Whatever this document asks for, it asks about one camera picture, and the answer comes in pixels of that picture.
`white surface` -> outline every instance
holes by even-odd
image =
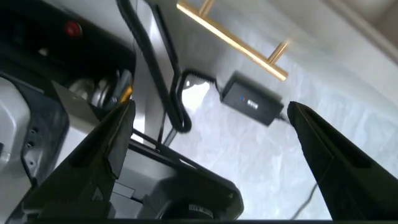
[[[367,27],[369,35],[363,35],[365,29],[357,29],[339,15],[332,6],[338,7],[341,1],[220,1],[272,44],[292,39],[287,55],[312,71],[311,75],[398,123],[397,50],[375,29],[369,31],[372,27]],[[232,24],[224,23],[234,31]]]

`gold metal bar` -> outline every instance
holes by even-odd
[[[195,7],[190,4],[179,0],[177,3],[177,9],[181,10],[183,13],[191,17],[193,20],[198,22],[200,25],[204,26],[210,32],[217,35],[219,38],[227,42],[232,47],[236,48],[238,51],[242,52],[244,55],[252,59],[254,62],[258,63],[268,72],[273,74],[278,79],[284,81],[287,78],[287,72],[277,65],[271,65],[265,56],[260,54],[258,51],[254,50],[252,47],[248,46],[241,39],[237,38],[231,32],[226,30],[223,26],[217,24],[209,18],[201,17]]]
[[[278,47],[274,50],[274,52],[269,56],[268,61],[271,65],[275,64],[276,61],[285,53],[287,46],[289,43],[287,41],[282,42],[278,45]]]
[[[207,16],[209,13],[211,7],[213,6],[215,0],[205,0],[203,5],[201,5],[201,8],[199,10],[199,15],[200,16]]]

